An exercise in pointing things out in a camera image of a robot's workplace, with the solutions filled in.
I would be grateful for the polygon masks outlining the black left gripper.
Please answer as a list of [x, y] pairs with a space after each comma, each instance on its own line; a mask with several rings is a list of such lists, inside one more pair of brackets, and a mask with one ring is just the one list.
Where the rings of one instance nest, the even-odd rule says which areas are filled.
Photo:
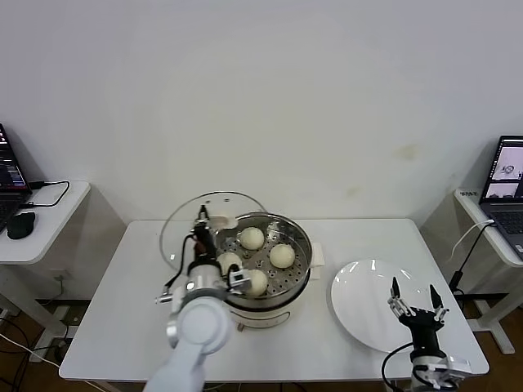
[[192, 265], [216, 265], [217, 249], [209, 230], [209, 214], [205, 204], [201, 204], [193, 224], [194, 261]]

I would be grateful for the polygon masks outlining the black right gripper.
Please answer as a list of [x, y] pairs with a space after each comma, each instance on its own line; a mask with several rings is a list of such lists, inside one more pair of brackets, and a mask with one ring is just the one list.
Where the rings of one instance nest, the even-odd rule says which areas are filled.
[[400, 286], [396, 277], [392, 279], [390, 298], [387, 304], [401, 324], [410, 330], [414, 354], [442, 354], [437, 338], [438, 331], [444, 326], [444, 318], [449, 309], [444, 307], [442, 298], [431, 284], [430, 296], [433, 311], [411, 308], [401, 298]]

